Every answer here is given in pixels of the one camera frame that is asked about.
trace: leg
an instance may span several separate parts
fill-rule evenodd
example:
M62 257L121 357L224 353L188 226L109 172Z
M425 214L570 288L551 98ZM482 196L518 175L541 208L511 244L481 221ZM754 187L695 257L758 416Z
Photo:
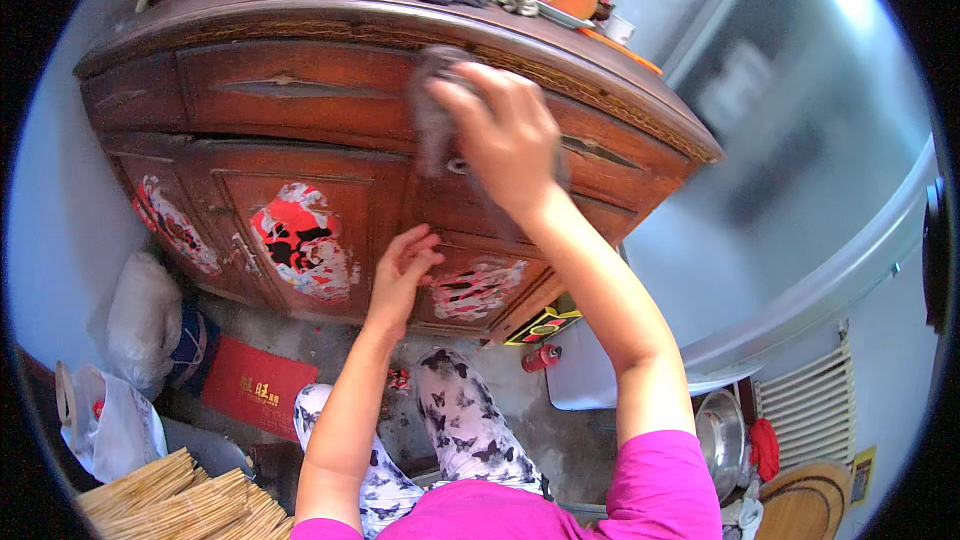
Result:
M549 480L510 431L483 378L461 354L430 351L415 366L413 378L416 406L445 481L487 480L549 496Z
M330 390L333 386L328 383L311 383L296 395L294 428L300 448L305 451ZM376 435L372 449L360 486L360 521L366 540L373 540L384 528L409 513L424 496L424 489L402 473Z

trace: red card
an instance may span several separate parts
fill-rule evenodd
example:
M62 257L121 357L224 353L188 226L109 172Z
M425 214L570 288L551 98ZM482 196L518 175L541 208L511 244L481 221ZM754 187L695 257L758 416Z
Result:
M294 401L317 381L317 368L220 335L200 402L260 430L297 441Z

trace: white cup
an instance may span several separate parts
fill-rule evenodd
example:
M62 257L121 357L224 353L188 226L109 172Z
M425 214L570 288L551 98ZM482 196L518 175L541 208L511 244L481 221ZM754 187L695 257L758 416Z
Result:
M630 21L617 15L610 15L604 22L604 35L619 45L626 46L637 29Z

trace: white plastic bag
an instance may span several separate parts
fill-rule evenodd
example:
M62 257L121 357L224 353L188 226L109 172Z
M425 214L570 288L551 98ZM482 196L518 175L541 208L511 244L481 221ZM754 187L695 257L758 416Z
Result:
M154 400L174 367L181 339L181 293L153 255L131 254L106 318L106 357L115 373Z
M56 408L70 452L104 484L167 455L161 417L150 401L92 365L71 376L56 363Z

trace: woman's left hand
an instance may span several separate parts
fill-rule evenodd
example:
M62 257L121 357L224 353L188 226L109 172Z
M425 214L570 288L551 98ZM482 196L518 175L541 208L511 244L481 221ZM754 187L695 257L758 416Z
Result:
M421 223L396 236L376 264L364 328L377 332L386 341L399 342L403 338L417 286L429 284L427 271L444 262L444 255L433 250L440 237L428 234L429 231L430 226Z

